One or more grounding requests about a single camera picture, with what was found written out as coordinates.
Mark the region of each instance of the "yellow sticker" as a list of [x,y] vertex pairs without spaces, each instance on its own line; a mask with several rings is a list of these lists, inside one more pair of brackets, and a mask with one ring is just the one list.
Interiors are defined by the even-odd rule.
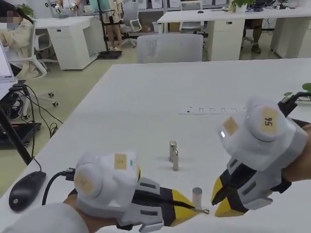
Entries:
[[84,195],[89,195],[93,191],[93,184],[92,182],[85,177],[82,172],[78,172],[78,174],[74,177],[74,186],[79,188]]
[[262,110],[261,130],[265,133],[277,133],[277,116],[277,110],[265,107]]
[[126,170],[126,154],[115,154],[115,170]]
[[227,130],[228,134],[231,136],[235,133],[235,131],[239,128],[239,125],[235,122],[233,117],[230,117],[223,124],[225,130]]

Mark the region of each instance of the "person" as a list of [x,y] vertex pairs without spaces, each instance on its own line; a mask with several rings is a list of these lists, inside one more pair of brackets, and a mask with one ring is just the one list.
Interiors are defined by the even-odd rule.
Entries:
[[[97,0],[90,0],[92,11],[98,11]],[[111,43],[110,50],[121,50],[122,35],[120,31],[121,24],[121,0],[114,2],[113,0],[101,0],[101,10],[103,13],[103,21],[107,29],[108,39]],[[118,46],[116,46],[114,34],[117,36]]]
[[[259,39],[262,32],[262,18],[256,18],[256,19],[246,19],[245,20],[245,28],[253,29],[253,46],[252,46],[252,52],[254,53],[261,53],[261,49],[259,47]],[[243,32],[243,37],[246,36],[246,30]]]
[[[311,180],[311,124],[300,122],[298,125],[304,125],[309,138],[301,155],[282,171],[283,177],[290,182]],[[116,224],[112,218],[84,214],[76,207],[76,200],[74,194],[63,203],[48,204],[29,211],[2,233],[95,233],[100,228]]]
[[[30,56],[29,45],[34,29],[34,22],[21,8],[0,0],[0,18],[5,19],[7,29],[0,30],[0,40],[4,46],[8,60],[23,59]],[[37,68],[28,61],[13,62],[10,64],[12,72],[17,79],[28,80],[39,76]],[[15,103],[10,111],[10,119],[15,120],[21,116],[23,100],[14,94]]]
[[63,14],[67,14],[69,17],[76,17],[81,15],[83,4],[82,0],[57,0],[55,8],[58,13],[62,12]]

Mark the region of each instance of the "desk drawer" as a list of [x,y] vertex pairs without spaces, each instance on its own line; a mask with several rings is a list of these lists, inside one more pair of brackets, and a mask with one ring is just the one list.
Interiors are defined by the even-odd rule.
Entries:
[[217,20],[215,21],[214,32],[229,32],[244,27],[245,20]]
[[69,27],[50,28],[48,31],[51,38],[72,37]]

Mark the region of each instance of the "table surface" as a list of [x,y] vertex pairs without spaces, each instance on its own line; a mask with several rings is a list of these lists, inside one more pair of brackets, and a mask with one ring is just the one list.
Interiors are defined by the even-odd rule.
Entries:
[[311,17],[311,8],[296,9],[264,9],[261,12],[233,13],[216,10],[203,10],[199,14],[198,10],[192,11],[168,11],[157,22],[195,22],[214,20],[234,20],[234,19],[255,19],[255,18],[290,18],[290,17]]
[[[95,16],[79,16],[68,18],[38,18],[36,19],[37,29],[48,29],[57,27],[69,27],[77,23],[88,22],[95,19]],[[6,23],[0,23],[0,29],[6,29]]]
[[[211,192],[230,158],[216,127],[228,115],[180,115],[179,110],[189,104],[242,107],[251,95],[278,102],[285,92],[301,90],[310,73],[311,59],[114,65],[36,157],[48,176],[44,187],[85,152],[135,150],[143,177],[188,198],[193,187],[201,187],[202,205],[211,209],[209,216],[196,216],[163,233],[304,233],[310,227],[309,182],[294,183],[284,194],[273,194],[272,205],[242,217],[216,218]],[[311,106],[298,106],[291,116],[310,121]],[[178,172],[168,162],[170,140],[178,143]],[[35,170],[31,162],[17,180]],[[72,182],[58,178],[47,203],[64,200],[72,189]],[[22,215],[10,210],[9,192],[0,199],[0,231]],[[28,210],[41,205],[43,193]],[[120,231],[109,227],[102,232]]]

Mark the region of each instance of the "printed number 56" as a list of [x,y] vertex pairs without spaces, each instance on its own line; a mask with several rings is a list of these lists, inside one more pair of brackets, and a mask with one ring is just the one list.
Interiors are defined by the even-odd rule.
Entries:
[[266,126],[273,126],[273,124],[272,124],[272,118],[271,118],[271,117],[270,117],[270,118],[265,118],[264,124],[265,124]]

